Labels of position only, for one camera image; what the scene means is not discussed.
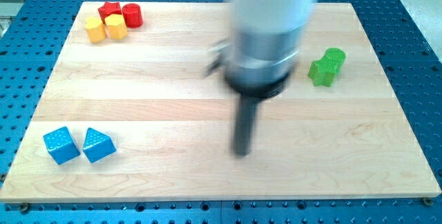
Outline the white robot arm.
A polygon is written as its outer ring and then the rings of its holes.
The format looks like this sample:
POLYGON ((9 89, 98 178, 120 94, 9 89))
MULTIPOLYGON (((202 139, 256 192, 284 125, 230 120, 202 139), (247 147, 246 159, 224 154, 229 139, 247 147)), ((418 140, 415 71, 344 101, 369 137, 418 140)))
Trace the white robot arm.
POLYGON ((240 96, 231 144, 237 157, 250 152, 258 105, 284 90, 316 1, 231 0, 229 36, 215 47, 205 74, 223 67, 226 83, 240 96))

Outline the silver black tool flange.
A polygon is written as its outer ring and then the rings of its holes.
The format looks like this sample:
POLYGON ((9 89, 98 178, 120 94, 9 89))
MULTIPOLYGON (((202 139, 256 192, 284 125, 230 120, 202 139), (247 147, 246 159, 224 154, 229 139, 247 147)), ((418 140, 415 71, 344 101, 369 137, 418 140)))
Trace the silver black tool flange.
POLYGON ((248 97, 273 97, 284 89, 294 69, 302 31, 302 27, 275 33, 234 28, 212 48, 215 59, 205 75, 222 66, 224 79, 234 91, 248 97))

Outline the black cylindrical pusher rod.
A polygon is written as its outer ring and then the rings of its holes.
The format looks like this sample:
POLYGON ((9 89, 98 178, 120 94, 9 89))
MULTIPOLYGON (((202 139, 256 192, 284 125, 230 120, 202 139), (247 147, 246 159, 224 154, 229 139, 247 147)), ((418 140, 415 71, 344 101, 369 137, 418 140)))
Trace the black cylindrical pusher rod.
POLYGON ((259 97, 251 97, 248 95, 241 95, 238 101, 232 139, 232 149, 238 157, 246 156, 250 152, 256 111, 259 103, 259 97))

